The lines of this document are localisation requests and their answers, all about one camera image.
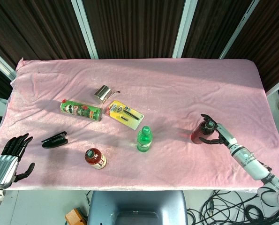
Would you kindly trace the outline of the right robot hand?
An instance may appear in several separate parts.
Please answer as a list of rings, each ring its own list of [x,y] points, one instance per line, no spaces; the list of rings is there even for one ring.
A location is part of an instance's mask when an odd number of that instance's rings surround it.
[[[207,114],[201,114],[201,116],[206,122],[212,122],[214,124],[214,130],[219,134],[219,136],[218,139],[212,140],[199,137],[200,141],[206,144],[224,144],[228,149],[237,144],[236,138],[229,131],[227,131],[222,124],[217,123]]]

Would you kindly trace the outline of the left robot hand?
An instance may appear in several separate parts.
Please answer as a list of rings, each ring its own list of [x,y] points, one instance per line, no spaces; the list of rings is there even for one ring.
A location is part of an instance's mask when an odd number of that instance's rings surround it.
[[[27,178],[33,171],[35,163],[31,163],[28,169],[17,174],[17,168],[25,153],[25,149],[33,137],[28,133],[11,138],[0,154],[0,190],[9,188],[12,183]]]

